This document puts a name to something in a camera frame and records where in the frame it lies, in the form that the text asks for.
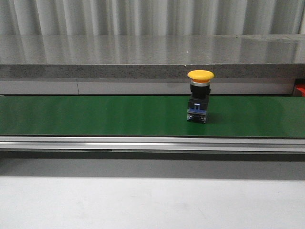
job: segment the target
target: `white corrugated wall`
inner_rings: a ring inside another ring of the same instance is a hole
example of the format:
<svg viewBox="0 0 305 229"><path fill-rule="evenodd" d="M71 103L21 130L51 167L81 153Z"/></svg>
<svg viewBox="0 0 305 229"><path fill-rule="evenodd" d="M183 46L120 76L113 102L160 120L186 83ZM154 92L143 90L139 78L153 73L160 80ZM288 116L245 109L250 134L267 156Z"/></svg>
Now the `white corrugated wall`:
<svg viewBox="0 0 305 229"><path fill-rule="evenodd" d="M0 0L0 34L305 34L305 0Z"/></svg>

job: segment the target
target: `gray floor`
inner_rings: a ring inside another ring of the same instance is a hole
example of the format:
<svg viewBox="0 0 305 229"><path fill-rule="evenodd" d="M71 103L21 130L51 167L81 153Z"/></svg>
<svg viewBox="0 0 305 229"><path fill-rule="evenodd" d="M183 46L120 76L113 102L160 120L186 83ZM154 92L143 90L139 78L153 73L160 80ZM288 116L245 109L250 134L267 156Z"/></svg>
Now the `gray floor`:
<svg viewBox="0 0 305 229"><path fill-rule="evenodd" d="M2 159L0 228L303 228L305 162Z"/></svg>

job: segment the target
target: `green conveyor belt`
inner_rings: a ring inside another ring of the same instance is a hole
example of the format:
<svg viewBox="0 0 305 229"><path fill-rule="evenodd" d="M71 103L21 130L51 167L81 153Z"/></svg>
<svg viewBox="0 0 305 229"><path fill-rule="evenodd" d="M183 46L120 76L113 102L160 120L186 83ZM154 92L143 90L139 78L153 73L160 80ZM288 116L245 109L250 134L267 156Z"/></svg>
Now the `green conveyor belt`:
<svg viewBox="0 0 305 229"><path fill-rule="evenodd" d="M305 137L305 98L211 96L206 124L188 96L0 97L0 135Z"/></svg>

